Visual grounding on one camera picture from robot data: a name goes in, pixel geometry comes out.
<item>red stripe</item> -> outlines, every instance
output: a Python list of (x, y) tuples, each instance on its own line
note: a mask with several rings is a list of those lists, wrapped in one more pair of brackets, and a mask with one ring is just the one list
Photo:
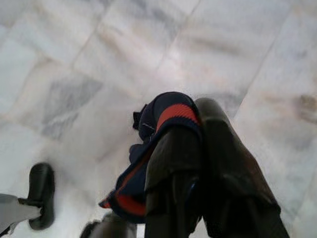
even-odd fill
[(174, 117), (188, 118), (192, 120), (193, 122), (199, 124), (199, 121), (193, 109), (191, 109), (189, 106), (184, 104), (174, 104), (166, 108), (160, 115), (158, 119), (158, 124), (157, 124), (157, 131), (159, 130), (159, 128), (162, 126), (162, 124), (165, 121)]
[(110, 204), (107, 202), (105, 205), (103, 205), (103, 208), (111, 208)]
[(144, 216), (145, 215), (145, 204), (136, 202), (133, 200), (132, 197), (126, 196), (126, 195), (119, 195), (119, 192), (126, 186), (128, 181), (135, 175), (135, 173), (139, 170), (139, 168), (150, 159), (150, 156), (152, 155), (152, 152), (154, 150), (154, 147), (151, 148), (147, 154), (144, 156), (142, 161), (125, 177), (124, 181), (122, 182), (121, 187), (118, 189), (118, 191), (115, 193), (116, 200), (120, 207), (122, 207), (124, 210), (128, 211), (131, 214), (135, 214), (138, 216)]
[(121, 208), (137, 216), (145, 215), (145, 204), (136, 202), (132, 197), (126, 195), (116, 196)]

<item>tile grout line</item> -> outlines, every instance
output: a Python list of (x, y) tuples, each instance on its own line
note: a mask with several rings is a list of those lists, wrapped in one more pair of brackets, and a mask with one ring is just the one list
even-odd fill
[(275, 45), (275, 43), (276, 43), (278, 37), (280, 36), (280, 34), (281, 34), (281, 32), (282, 32), (282, 29), (283, 29), (283, 26), (285, 25), (286, 20), (289, 18), (290, 14), (291, 14), (292, 8), (293, 8), (293, 7), (290, 7), (288, 13), (286, 14), (286, 17), (285, 17), (284, 21), (283, 21), (282, 24), (281, 24), (281, 27), (280, 27), (279, 31), (278, 31), (277, 34), (276, 34), (275, 39), (272, 41), (270, 47), (268, 48), (266, 54), (264, 55), (262, 61), (260, 62), (259, 67), (258, 67), (258, 69), (256, 70), (256, 72), (255, 72), (255, 74), (254, 74), (254, 76), (253, 76), (253, 78), (252, 78), (252, 80), (251, 80), (251, 83), (250, 83), (250, 85), (249, 85), (249, 87), (248, 87), (248, 89), (247, 89), (247, 92), (245, 93), (245, 95), (244, 95), (244, 97), (243, 97), (243, 99), (242, 99), (242, 101), (241, 101), (241, 103), (240, 103), (240, 105), (239, 105), (239, 108), (238, 108), (238, 110), (236, 111), (236, 113), (235, 113), (235, 115), (234, 115), (232, 121), (235, 121), (236, 116), (237, 116), (238, 113), (240, 112), (240, 109), (241, 109), (242, 104), (244, 103), (244, 101), (245, 101), (245, 99), (246, 99), (246, 97), (247, 97), (247, 95), (248, 95), (248, 93), (249, 93), (251, 87), (254, 85), (254, 83), (255, 83), (255, 81), (256, 81), (256, 78), (257, 78), (257, 76), (259, 75), (259, 73), (260, 73), (260, 71), (261, 71), (261, 69), (262, 69), (262, 67), (263, 67), (263, 65), (264, 65), (264, 63), (265, 63), (265, 61), (266, 61), (266, 59), (267, 59), (269, 53), (270, 53), (271, 50), (273, 49), (273, 46)]
[(11, 124), (15, 124), (15, 125), (18, 125), (18, 126), (21, 126), (23, 127), (24, 129), (27, 129), (27, 130), (30, 130), (31, 132), (33, 132), (34, 134), (36, 134), (37, 136), (39, 136), (40, 138), (42, 138), (43, 140), (46, 140), (47, 142), (52, 142), (52, 143), (57, 143), (58, 141), (56, 140), (53, 140), (47, 136), (43, 136), (39, 131), (37, 131), (36, 129), (32, 128), (31, 126), (27, 125), (27, 124), (24, 124), (24, 123), (21, 123), (20, 121), (18, 120), (15, 120), (15, 119), (12, 119), (12, 118), (9, 118), (8, 116), (4, 115), (4, 114), (0, 114), (0, 119), (8, 122), (8, 123), (11, 123)]
[(82, 48), (79, 50), (78, 54), (75, 56), (75, 58), (73, 59), (72, 63), (69, 65), (69, 67), (71, 69), (74, 69), (74, 65), (75, 62), (78, 60), (79, 56), (81, 55), (81, 53), (84, 51), (84, 49), (86, 48), (86, 46), (88, 45), (88, 43), (90, 42), (92, 36), (95, 35), (95, 33), (97, 32), (98, 27), (101, 25), (103, 19), (105, 18), (106, 14), (108, 13), (109, 9), (112, 7), (112, 5), (115, 3), (116, 1), (112, 1), (112, 3), (107, 7), (107, 9), (105, 9), (105, 11), (101, 14), (100, 20), (98, 21), (98, 23), (96, 24), (95, 28), (93, 29), (93, 31), (91, 32), (90, 36), (87, 38), (85, 44), (82, 46)]
[(20, 16), (14, 20), (14, 23), (13, 23), (10, 27), (6, 27), (6, 26), (5, 26), (5, 28), (7, 28), (7, 32), (5, 33), (4, 39), (3, 39), (2, 41), (0, 41), (0, 47), (3, 45), (3, 43), (4, 43), (8, 38), (11, 39), (11, 40), (13, 40), (13, 41), (15, 41), (15, 42), (17, 42), (17, 43), (19, 43), (19, 44), (22, 45), (22, 46), (29, 47), (28, 45), (22, 43), (21, 41), (17, 40), (16, 38), (10, 37), (10, 32), (12, 31), (12, 29), (13, 29), (13, 27), (16, 25), (16, 23), (23, 17), (23, 15), (25, 14), (25, 12), (26, 12), (27, 10), (30, 10), (30, 8), (33, 8), (33, 7), (34, 7), (34, 0), (31, 0), (30, 5), (25, 6), (25, 7), (23, 8), (23, 10), (22, 10), (21, 13), (20, 13)]
[(157, 70), (159, 69), (159, 67), (161, 66), (161, 64), (163, 63), (163, 61), (166, 59), (168, 53), (170, 52), (170, 49), (173, 47), (173, 45), (175, 44), (179, 34), (181, 33), (181, 31), (184, 29), (185, 26), (187, 26), (187, 23), (189, 21), (189, 18), (193, 15), (194, 11), (197, 9), (198, 5), (201, 3), (202, 0), (199, 0), (198, 3), (195, 5), (195, 7), (193, 8), (193, 10), (188, 14), (188, 16), (186, 16), (184, 23), (181, 25), (179, 31), (177, 32), (175, 38), (173, 39), (173, 41), (170, 43), (170, 45), (167, 47), (165, 53), (163, 54), (161, 60), (159, 61), (157, 67), (154, 68), (154, 72), (157, 72)]
[(14, 102), (12, 104), (12, 106), (9, 108), (9, 110), (7, 110), (7, 112), (5, 112), (4, 116), (6, 117), (7, 114), (10, 113), (10, 111), (13, 109), (13, 107), (17, 104), (17, 102), (19, 101), (19, 99), (21, 98), (21, 94), (23, 93), (23, 91), (25, 90), (26, 88), (26, 85), (28, 84), (28, 80), (29, 80), (29, 76), (31, 75), (31, 73), (33, 72), (34, 69), (37, 68), (38, 64), (40, 64), (42, 62), (42, 60), (45, 60), (45, 59), (49, 59), (49, 60), (52, 60), (54, 61), (55, 63), (58, 63), (60, 65), (63, 65), (62, 62), (58, 61), (58, 60), (55, 60), (55, 59), (52, 59), (50, 58), (49, 56), (47, 56), (46, 54), (44, 54), (42, 51), (39, 51), (37, 49), (33, 49), (33, 48), (30, 48), (35, 54), (36, 54), (36, 60), (33, 64), (33, 66), (30, 68), (29, 72), (25, 75), (25, 78), (23, 80), (23, 85), (19, 91), (19, 94), (15, 97), (14, 99)]

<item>marble floor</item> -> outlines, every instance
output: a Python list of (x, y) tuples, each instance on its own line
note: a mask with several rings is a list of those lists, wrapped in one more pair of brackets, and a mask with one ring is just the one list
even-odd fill
[(132, 112), (172, 90), (219, 101), (290, 236), (317, 236), (316, 0), (0, 4), (0, 192), (27, 196), (38, 161), (57, 186), (55, 223), (13, 238), (78, 238), (100, 219), (138, 141)]

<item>fabric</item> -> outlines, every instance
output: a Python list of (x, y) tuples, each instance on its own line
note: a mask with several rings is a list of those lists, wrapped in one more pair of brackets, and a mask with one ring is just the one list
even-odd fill
[(148, 161), (159, 139), (171, 126), (185, 126), (201, 139), (198, 110), (185, 94), (168, 92), (158, 95), (140, 113), (134, 113), (133, 127), (143, 144), (130, 148), (131, 165), (118, 178), (115, 189), (99, 205), (111, 208), (131, 223), (145, 222), (145, 178)]

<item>white marble tile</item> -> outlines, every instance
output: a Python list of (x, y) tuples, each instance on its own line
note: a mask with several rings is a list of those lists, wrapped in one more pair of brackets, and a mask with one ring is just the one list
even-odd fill
[(101, 24), (74, 67), (107, 87), (116, 85), (127, 94), (140, 97), (149, 78), (147, 67), (139, 62), (135, 49), (120, 32)]
[(1, 0), (0, 24), (11, 27), (33, 0)]
[(202, 0), (158, 75), (193, 97), (218, 99), (233, 117), (288, 11), (274, 0)]
[(140, 99), (51, 60), (34, 67), (8, 117), (58, 141), (73, 155), (95, 160), (133, 133)]
[(317, 167), (317, 18), (302, 13), (287, 18), (235, 127), (280, 202), (287, 229), (307, 237), (291, 230)]
[(57, 173), (56, 184), (59, 186), (59, 194), (63, 195), (67, 191), (65, 186), (80, 191), (93, 212), (98, 194), (96, 160), (85, 157), (80, 152), (74, 153), (63, 143), (56, 141), (45, 145), (41, 157), (47, 158), (47, 162)]
[(0, 193), (28, 195), (29, 170), (41, 160), (44, 143), (32, 130), (0, 119)]
[(187, 15), (191, 14), (195, 7), (198, 5), (200, 0), (168, 0), (169, 2), (173, 3), (179, 9), (181, 9)]
[(3, 25), (0, 25), (0, 46), (2, 45), (2, 42), (4, 41), (4, 38), (6, 37), (7, 32), (8, 32), (8, 28), (6, 28)]
[(138, 225), (137, 238), (143, 238), (144, 233), (145, 233), (145, 225), (144, 224)]
[(134, 54), (138, 64), (155, 68), (176, 37), (185, 16), (165, 0), (117, 0), (102, 24), (116, 29), (127, 39), (125, 48)]
[(315, 0), (301, 0), (300, 3), (306, 12), (308, 12), (312, 16), (317, 17), (317, 1), (315, 1)]
[(317, 220), (317, 170), (293, 223), (294, 237), (315, 237)]
[(103, 2), (35, 0), (13, 26), (10, 36), (55, 60), (71, 63), (108, 7), (107, 1)]
[(197, 224), (195, 231), (189, 236), (190, 238), (208, 238), (207, 230), (203, 219)]
[(0, 114), (12, 107), (37, 59), (34, 50), (16, 41), (7, 39), (0, 46)]

